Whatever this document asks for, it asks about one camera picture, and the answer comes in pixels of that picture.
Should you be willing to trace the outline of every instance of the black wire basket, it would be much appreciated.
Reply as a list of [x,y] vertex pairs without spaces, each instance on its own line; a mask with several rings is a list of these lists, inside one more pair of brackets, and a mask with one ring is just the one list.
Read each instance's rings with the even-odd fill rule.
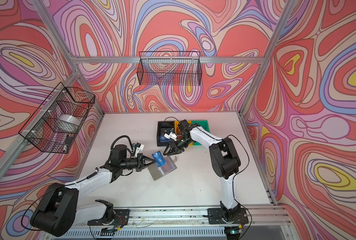
[[142,51],[137,76],[140,85],[197,85],[202,81],[198,51]]
[[29,119],[19,134],[41,152],[68,153],[94,102],[93,93],[63,86],[39,121],[30,130],[22,131]]

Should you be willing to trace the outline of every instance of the metal plate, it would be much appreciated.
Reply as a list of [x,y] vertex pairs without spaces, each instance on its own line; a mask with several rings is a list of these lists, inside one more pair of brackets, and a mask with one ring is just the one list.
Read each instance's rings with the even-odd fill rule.
[[[207,215],[209,216],[210,224],[223,224],[225,223],[222,220],[222,212],[220,208],[218,209],[207,209]],[[236,215],[230,222],[241,223],[245,225],[248,223],[247,212],[245,208],[240,208],[238,215]]]
[[[123,219],[125,220],[125,224],[127,225],[128,221],[129,221],[129,213],[130,210],[129,209],[113,209],[115,214],[121,217],[115,217],[114,221],[112,224],[108,225],[108,226],[114,226],[114,227],[119,227],[120,225],[123,225]],[[91,220],[87,223],[90,226],[105,226],[103,223],[101,223],[99,220]]]

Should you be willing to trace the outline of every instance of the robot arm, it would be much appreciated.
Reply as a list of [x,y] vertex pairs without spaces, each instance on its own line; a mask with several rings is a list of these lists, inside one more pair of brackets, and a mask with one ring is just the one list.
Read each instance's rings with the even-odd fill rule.
[[180,154],[193,141],[208,147],[212,168],[220,177],[222,218],[225,222],[236,220],[242,209],[237,201],[236,184],[233,184],[233,178],[238,172],[240,159],[232,140],[228,137],[224,139],[216,137],[199,124],[189,124],[186,120],[180,121],[178,127],[183,137],[176,141],[171,140],[163,154],[167,156]]
[[50,185],[30,218],[30,224],[56,237],[65,234],[70,227],[89,220],[96,219],[103,225],[111,224],[115,215],[113,204],[104,200],[83,205],[77,203],[92,191],[115,181],[122,175],[123,169],[140,172],[155,162],[142,153],[131,158],[126,158],[126,155],[127,147],[116,145],[105,165],[96,168],[89,176],[66,184]]

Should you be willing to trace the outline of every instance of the pink wall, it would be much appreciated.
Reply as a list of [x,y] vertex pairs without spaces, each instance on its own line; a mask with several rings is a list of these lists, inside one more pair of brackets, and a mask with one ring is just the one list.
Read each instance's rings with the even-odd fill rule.
[[356,239],[356,0],[299,2],[244,117],[300,239]]
[[[69,75],[69,66],[30,1],[0,1],[0,157],[43,99]],[[0,181],[0,239],[35,239],[38,232],[20,224],[23,211],[48,185],[73,179],[97,124],[93,108],[69,154],[25,148]]]
[[[76,56],[200,51],[262,56],[281,1],[56,1],[48,9]],[[81,64],[104,111],[239,110],[257,64],[203,64],[202,85],[139,86],[137,64]]]

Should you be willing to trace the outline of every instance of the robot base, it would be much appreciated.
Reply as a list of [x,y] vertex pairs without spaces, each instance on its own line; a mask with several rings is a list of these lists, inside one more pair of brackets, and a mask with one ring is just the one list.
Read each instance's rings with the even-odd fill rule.
[[[114,227],[119,227],[119,226],[125,226],[127,225],[129,221],[129,209],[113,209],[115,215],[121,216],[121,217],[114,217],[113,223],[110,223],[109,226],[114,226]],[[103,219],[96,219],[96,220],[90,220],[88,222],[88,225],[90,226],[104,226],[107,224],[104,224]]]
[[238,204],[233,209],[226,209],[221,203],[221,208],[207,209],[210,224],[237,223],[242,226],[248,223],[246,209]]

